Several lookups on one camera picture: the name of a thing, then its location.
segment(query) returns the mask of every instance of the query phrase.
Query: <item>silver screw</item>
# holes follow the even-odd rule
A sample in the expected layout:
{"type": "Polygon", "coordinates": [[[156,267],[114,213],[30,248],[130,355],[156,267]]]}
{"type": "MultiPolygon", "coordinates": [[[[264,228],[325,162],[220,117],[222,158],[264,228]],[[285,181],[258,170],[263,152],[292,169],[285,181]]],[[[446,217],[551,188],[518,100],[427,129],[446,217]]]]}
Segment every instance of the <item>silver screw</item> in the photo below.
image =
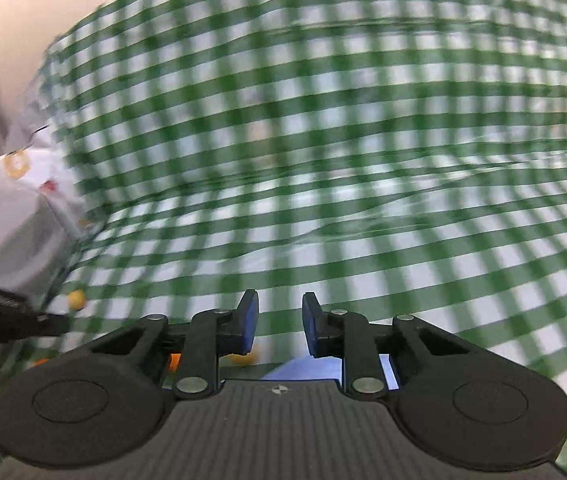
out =
{"type": "Polygon", "coordinates": [[[184,377],[177,382],[177,390],[185,394],[199,394],[208,387],[208,381],[201,377],[184,377]]]}
{"type": "Polygon", "coordinates": [[[383,389],[383,382],[374,377],[361,377],[353,381],[353,388],[360,394],[377,394],[383,389]]]}

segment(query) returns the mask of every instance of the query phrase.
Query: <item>orange object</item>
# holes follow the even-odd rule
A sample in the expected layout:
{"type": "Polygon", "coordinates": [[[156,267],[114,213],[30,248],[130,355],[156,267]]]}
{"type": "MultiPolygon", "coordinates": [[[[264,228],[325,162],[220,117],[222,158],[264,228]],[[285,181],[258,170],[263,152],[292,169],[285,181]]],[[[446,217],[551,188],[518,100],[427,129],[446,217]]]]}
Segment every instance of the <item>orange object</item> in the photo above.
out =
{"type": "Polygon", "coordinates": [[[253,348],[253,351],[249,352],[248,355],[231,354],[230,361],[237,366],[253,365],[257,361],[257,351],[253,348]]]}
{"type": "Polygon", "coordinates": [[[171,373],[175,373],[177,371],[177,367],[179,366],[179,360],[181,359],[181,354],[170,354],[170,362],[168,363],[168,370],[171,373]]]}

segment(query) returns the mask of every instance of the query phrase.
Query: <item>blue object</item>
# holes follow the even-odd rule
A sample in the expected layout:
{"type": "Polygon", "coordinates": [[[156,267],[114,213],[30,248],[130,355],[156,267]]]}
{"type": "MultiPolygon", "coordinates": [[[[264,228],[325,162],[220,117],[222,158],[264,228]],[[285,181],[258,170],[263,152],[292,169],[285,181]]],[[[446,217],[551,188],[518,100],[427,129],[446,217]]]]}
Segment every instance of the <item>blue object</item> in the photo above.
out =
{"type": "MultiPolygon", "coordinates": [[[[391,390],[399,385],[390,368],[388,354],[379,356],[386,382],[391,390]]],[[[299,357],[282,364],[263,377],[264,381],[309,381],[313,379],[337,379],[341,382],[341,359],[337,357],[322,357],[315,359],[312,356],[299,357]]]]}

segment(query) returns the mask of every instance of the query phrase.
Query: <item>checkered tablecloth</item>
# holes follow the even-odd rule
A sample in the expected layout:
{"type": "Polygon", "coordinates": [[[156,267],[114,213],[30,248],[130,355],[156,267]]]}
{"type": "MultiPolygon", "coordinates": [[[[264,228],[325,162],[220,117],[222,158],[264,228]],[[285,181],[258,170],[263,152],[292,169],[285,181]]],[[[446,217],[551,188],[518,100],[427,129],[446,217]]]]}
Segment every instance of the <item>checkered tablecloth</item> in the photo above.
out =
{"type": "Polygon", "coordinates": [[[0,381],[255,288],[254,373],[307,354],[313,290],[567,393],[567,0],[113,0],[42,73],[104,225],[49,307],[86,292],[71,332],[0,381]]]}

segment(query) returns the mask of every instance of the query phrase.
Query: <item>yellow fruit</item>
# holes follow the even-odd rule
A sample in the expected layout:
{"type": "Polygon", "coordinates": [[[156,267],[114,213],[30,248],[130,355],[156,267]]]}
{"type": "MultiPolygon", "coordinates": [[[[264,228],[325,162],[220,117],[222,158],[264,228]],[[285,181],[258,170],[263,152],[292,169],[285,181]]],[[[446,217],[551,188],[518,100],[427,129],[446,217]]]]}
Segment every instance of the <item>yellow fruit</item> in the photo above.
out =
{"type": "Polygon", "coordinates": [[[68,307],[71,310],[81,310],[86,306],[86,294],[83,290],[74,290],[68,295],[68,307]]]}
{"type": "Polygon", "coordinates": [[[181,354],[170,354],[170,362],[168,363],[168,370],[171,373],[177,371],[177,366],[179,366],[179,360],[181,359],[181,354]]]}
{"type": "Polygon", "coordinates": [[[257,361],[257,351],[253,348],[252,352],[248,355],[231,354],[230,361],[237,366],[250,366],[257,361]]]}

